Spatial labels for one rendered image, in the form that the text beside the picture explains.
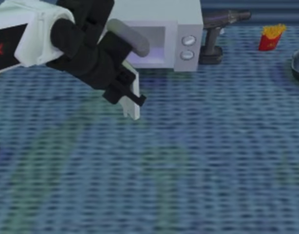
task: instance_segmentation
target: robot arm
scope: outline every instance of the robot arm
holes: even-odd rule
[[[146,98],[139,97],[137,74],[123,62],[131,51],[146,56],[149,44],[118,20],[110,21],[98,44],[113,5],[113,0],[59,0],[56,5],[5,0],[0,5],[0,73],[46,64],[104,90],[112,104],[126,103],[122,99],[128,97],[139,108]]]

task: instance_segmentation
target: microwave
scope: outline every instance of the microwave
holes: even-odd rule
[[[134,68],[197,70],[204,29],[200,0],[115,0],[109,19],[121,20],[148,39],[146,57],[133,52],[127,57]]]

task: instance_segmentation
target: power drill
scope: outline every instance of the power drill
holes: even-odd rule
[[[220,31],[227,25],[248,20],[251,13],[248,10],[223,10],[203,14],[204,29],[207,30],[205,45],[201,47],[199,64],[219,64],[222,61],[223,50],[216,46]]]

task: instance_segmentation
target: french fries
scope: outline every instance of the french fries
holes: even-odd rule
[[[262,34],[269,39],[274,39],[281,35],[284,31],[286,31],[286,26],[280,23],[274,26],[263,27]]]

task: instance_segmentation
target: toy french fries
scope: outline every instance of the toy french fries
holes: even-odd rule
[[[286,31],[286,26],[284,24],[263,27],[259,50],[274,50],[284,31]]]

